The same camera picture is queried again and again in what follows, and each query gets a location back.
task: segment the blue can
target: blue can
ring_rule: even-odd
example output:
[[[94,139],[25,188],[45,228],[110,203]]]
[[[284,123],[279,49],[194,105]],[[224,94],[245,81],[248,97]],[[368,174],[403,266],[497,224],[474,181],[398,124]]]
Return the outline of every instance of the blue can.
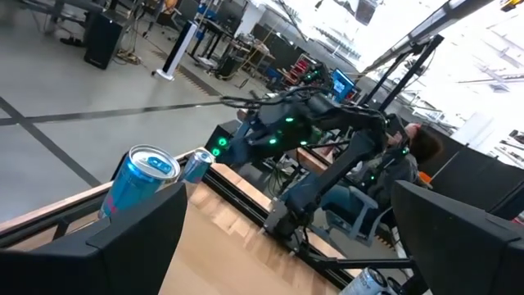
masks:
[[[168,152],[145,144],[132,147],[102,203],[99,217],[111,216],[153,196],[179,173],[180,165]]]
[[[213,156],[203,149],[197,149],[187,161],[180,179],[186,183],[199,184],[213,163]]]

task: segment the workbench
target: workbench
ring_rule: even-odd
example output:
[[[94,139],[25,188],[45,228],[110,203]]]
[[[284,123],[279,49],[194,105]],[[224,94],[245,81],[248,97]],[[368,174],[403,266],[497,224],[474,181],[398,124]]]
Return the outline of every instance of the workbench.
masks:
[[[247,194],[265,210],[270,199],[241,176],[222,164],[210,170]],[[91,188],[65,200],[0,224],[0,235],[10,229],[48,216],[62,207],[106,192],[112,182]],[[217,194],[200,184],[189,196],[182,237],[165,276],[160,294],[337,294],[338,288],[288,250],[264,234],[249,218]],[[67,233],[89,226],[97,212],[83,216],[67,227]],[[53,226],[10,249],[29,251],[52,241],[59,229]],[[343,256],[319,236],[309,233],[311,247],[325,256]],[[356,276],[361,270],[343,270]]]

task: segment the green led light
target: green led light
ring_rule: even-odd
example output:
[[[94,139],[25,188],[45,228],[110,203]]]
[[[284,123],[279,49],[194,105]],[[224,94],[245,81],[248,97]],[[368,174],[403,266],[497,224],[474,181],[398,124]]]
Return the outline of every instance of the green led light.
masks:
[[[226,144],[228,144],[228,140],[226,138],[219,138],[219,146],[223,147]]]

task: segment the gray floor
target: gray floor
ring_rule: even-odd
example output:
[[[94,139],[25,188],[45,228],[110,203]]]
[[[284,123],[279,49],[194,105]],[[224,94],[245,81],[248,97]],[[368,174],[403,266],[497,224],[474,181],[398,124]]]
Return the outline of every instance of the gray floor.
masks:
[[[5,100],[0,99],[0,119],[9,117],[2,110],[8,108],[24,124],[0,126],[0,222],[82,192],[92,184],[85,175],[106,182],[122,153],[135,144],[153,144],[176,155],[201,146],[217,124],[235,116],[220,105],[115,116],[121,110],[217,102],[181,75],[171,83],[150,76],[163,64],[155,52],[173,46],[160,28],[148,40],[137,40],[142,66],[113,63],[99,70],[83,61],[84,50],[58,41],[66,32],[44,36],[28,11],[18,11],[13,19],[0,21],[0,98]],[[45,22],[40,15],[37,20]],[[79,32],[75,25],[67,28]],[[187,55],[182,64],[222,94],[265,93],[263,83],[254,79],[239,89],[245,73],[224,82],[205,74]],[[116,112],[97,119],[66,116],[100,111]],[[395,257],[378,241],[365,247],[339,233],[333,239],[351,258]],[[405,281],[399,271],[386,273]]]

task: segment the aluminum can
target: aluminum can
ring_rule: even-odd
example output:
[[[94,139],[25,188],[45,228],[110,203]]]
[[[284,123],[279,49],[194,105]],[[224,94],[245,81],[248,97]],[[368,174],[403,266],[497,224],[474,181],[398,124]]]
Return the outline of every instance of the aluminum can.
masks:
[[[399,282],[396,281],[396,279],[387,277],[386,282],[387,292],[389,292],[391,295],[404,295],[404,290],[402,289],[402,286],[399,284]]]
[[[179,174],[180,165],[168,152],[145,144],[131,147],[98,216],[111,216],[152,197]]]
[[[373,268],[366,267],[339,295],[378,295],[387,290],[384,276]]]
[[[186,184],[187,196],[190,197],[202,178],[214,162],[211,153],[204,149],[197,149],[187,161],[179,180]]]

